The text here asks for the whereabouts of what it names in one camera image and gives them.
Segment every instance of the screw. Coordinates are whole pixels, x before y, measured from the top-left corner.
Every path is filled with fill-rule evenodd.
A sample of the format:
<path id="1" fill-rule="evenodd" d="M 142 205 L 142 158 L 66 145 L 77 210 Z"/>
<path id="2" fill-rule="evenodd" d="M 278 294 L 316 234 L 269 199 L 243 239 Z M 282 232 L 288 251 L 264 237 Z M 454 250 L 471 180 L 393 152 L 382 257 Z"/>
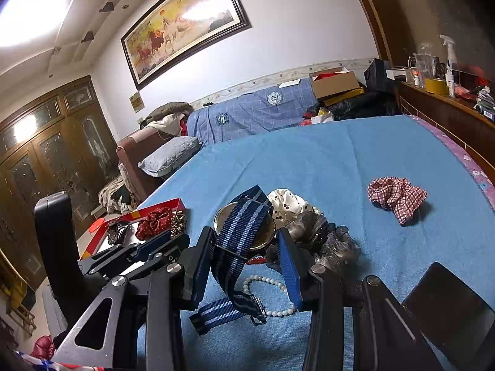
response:
<path id="1" fill-rule="evenodd" d="M 125 276 L 116 276 L 112 279 L 112 285 L 114 285 L 115 287 L 117 286 L 122 286 L 126 281 L 126 277 Z"/>
<path id="2" fill-rule="evenodd" d="M 169 272 L 170 274 L 176 274 L 180 270 L 181 270 L 180 264 L 169 264 L 167 266 L 167 272 Z"/>
<path id="3" fill-rule="evenodd" d="M 379 286 L 380 283 L 382 282 L 380 280 L 380 278 L 378 276 L 375 276 L 375 275 L 370 275 L 366 278 L 366 282 L 370 285 L 370 286 Z"/>
<path id="4" fill-rule="evenodd" d="M 317 274 L 317 275 L 321 275 L 322 273 L 325 272 L 327 268 L 325 268 L 323 265 L 321 264 L 314 264 L 312 267 L 311 267 L 311 271 L 314 273 L 314 274 Z"/>

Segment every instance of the blue blanket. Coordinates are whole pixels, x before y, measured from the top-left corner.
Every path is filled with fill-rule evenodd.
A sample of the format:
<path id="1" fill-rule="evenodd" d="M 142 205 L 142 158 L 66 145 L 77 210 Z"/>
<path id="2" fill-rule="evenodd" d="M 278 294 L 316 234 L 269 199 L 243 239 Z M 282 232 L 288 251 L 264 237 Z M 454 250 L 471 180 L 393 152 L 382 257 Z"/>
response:
<path id="1" fill-rule="evenodd" d="M 419 221 L 401 227 L 394 214 L 367 198 L 372 179 L 406 177 L 428 192 Z M 345 224 L 362 256 L 356 276 L 379 276 L 402 301 L 428 266 L 439 261 L 495 308 L 495 214 L 462 164 L 429 131 L 406 116 L 375 117 L 296 127 L 211 144 L 168 179 L 142 206 L 181 197 L 191 209 L 188 234 L 194 244 L 216 211 L 259 184 L 269 193 L 288 188 L 322 209 L 331 222 Z M 280 275 L 264 265 L 250 274 Z M 268 309 L 288 301 L 279 289 L 254 283 L 252 291 Z M 203 304 L 223 297 L 210 275 Z M 253 326 L 249 317 L 198 336 L 181 314 L 189 370 L 300 370 L 310 313 L 269 318 Z M 346 341 L 351 341 L 346 312 Z M 352 368 L 352 345 L 345 349 Z"/>
<path id="2" fill-rule="evenodd" d="M 194 111 L 187 133 L 203 145 L 230 141 L 298 125 L 316 98 L 309 79 L 298 85 L 273 86 Z"/>

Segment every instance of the spray bottle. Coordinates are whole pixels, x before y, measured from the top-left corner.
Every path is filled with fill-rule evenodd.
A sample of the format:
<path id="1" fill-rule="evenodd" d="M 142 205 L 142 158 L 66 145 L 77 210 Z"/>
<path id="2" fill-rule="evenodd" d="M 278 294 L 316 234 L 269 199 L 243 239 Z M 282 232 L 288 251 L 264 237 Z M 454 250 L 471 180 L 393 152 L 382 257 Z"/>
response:
<path id="1" fill-rule="evenodd" d="M 444 46 L 447 46 L 447 50 L 449 52 L 449 57 L 447 58 L 445 65 L 445 81 L 447 82 L 447 87 L 449 88 L 449 96 L 455 97 L 453 70 L 458 70 L 457 56 L 454 51 L 455 42 L 445 35 L 440 35 L 440 38 L 444 40 Z"/>

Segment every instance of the wooden wardrobe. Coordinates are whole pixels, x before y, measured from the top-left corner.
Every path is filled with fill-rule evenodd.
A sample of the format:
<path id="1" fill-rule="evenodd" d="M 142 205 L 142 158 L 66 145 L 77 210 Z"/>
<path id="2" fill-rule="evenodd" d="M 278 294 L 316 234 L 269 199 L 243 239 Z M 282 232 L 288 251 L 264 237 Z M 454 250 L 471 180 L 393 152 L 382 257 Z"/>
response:
<path id="1" fill-rule="evenodd" d="M 36 289 L 46 277 L 33 209 L 65 190 L 76 238 L 95 221 L 98 192 L 118 176 L 116 145 L 91 77 L 32 101 L 0 123 L 0 249 Z"/>

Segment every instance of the blue striped strap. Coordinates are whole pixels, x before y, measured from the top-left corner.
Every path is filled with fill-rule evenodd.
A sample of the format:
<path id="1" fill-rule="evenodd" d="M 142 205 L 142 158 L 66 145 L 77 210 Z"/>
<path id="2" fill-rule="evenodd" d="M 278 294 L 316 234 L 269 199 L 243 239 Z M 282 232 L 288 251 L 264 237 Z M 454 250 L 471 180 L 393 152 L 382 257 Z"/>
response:
<path id="1" fill-rule="evenodd" d="M 237 204 L 217 237 L 211 272 L 227 297 L 210 303 L 190 317 L 196 331 L 203 335 L 212 328 L 250 315 L 253 323 L 266 322 L 259 299 L 234 290 L 248 251 L 271 204 L 258 185 L 234 198 Z"/>

